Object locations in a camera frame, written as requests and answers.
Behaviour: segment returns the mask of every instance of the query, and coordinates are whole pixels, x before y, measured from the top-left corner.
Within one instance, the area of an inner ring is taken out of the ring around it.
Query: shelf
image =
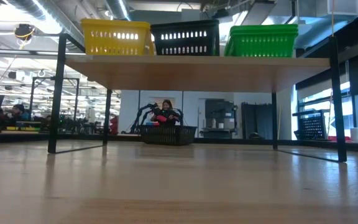
[[[276,92],[329,69],[326,58],[67,55],[112,90]]]

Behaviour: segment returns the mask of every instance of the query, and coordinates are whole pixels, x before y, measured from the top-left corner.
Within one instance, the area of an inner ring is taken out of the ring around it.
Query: ductwork
[[[28,13],[38,22],[37,28],[46,34],[59,34],[66,32],[76,41],[84,45],[84,35],[67,18],[60,8],[52,0],[4,0],[15,8]],[[58,37],[51,37],[58,42]],[[67,43],[66,48],[77,52],[78,49],[71,43]]]
[[[107,8],[109,9],[111,15],[115,19],[119,20],[128,20],[129,18],[129,6],[126,3],[126,0],[105,0]]]

